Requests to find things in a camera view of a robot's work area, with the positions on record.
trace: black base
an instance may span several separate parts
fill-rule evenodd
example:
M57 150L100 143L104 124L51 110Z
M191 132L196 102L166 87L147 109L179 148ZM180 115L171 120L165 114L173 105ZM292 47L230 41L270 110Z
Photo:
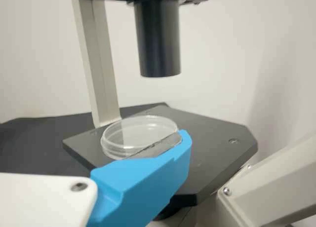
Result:
M179 129L187 130L192 137L189 176L171 198L166 213L204 201L257 151L256 140L245 126L239 124L175 110L166 105L122 108L120 112L123 118L137 112L139 115L170 118L178 124ZM113 161L103 154L100 145L105 128L67 138L64 148L88 169L104 166Z

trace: blue holder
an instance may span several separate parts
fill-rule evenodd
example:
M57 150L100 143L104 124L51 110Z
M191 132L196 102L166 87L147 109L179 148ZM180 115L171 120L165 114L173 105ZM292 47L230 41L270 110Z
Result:
M188 176L192 140L152 158L125 159L91 171L98 198L88 227L144 227L169 203Z

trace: petri dish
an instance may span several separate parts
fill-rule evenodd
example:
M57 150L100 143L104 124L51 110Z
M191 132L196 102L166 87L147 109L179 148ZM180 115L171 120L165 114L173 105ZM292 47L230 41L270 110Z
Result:
M133 116L107 127L100 142L106 156L112 159L125 159L177 131L177 124L166 117Z

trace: mounting hole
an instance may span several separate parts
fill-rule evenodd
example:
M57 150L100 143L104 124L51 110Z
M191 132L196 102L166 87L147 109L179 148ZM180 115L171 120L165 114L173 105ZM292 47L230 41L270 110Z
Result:
M239 144L240 143L240 141L237 138L231 138L228 140L228 142L230 144Z
M76 183L71 186L71 191L82 191L88 187L88 184L85 183Z

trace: black table surface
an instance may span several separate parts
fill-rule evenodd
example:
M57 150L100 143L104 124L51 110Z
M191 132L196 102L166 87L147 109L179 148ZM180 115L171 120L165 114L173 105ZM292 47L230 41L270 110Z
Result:
M164 103L122 108L127 116ZM89 177L62 141L94 128L91 113L17 118L0 124L0 172Z

